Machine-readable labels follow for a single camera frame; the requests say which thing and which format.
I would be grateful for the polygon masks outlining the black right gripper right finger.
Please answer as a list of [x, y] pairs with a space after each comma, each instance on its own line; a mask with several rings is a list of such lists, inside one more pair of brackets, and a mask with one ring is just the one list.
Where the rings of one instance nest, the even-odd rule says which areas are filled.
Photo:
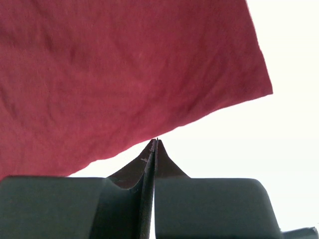
[[155, 178], [158, 239], [280, 239], [268, 193], [256, 179], [191, 178], [158, 141]]

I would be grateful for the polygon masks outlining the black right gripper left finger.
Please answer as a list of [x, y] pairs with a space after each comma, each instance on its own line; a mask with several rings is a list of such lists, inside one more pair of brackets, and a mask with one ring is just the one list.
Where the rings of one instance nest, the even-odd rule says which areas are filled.
[[147, 239], [156, 141], [106, 178], [10, 176], [0, 183], [3, 239]]

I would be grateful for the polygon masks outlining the dark red t-shirt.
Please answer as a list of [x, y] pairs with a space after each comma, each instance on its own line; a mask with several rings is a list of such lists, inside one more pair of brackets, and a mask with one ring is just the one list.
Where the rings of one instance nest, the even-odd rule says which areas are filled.
[[0, 176], [91, 162], [272, 94], [244, 0], [3, 0]]

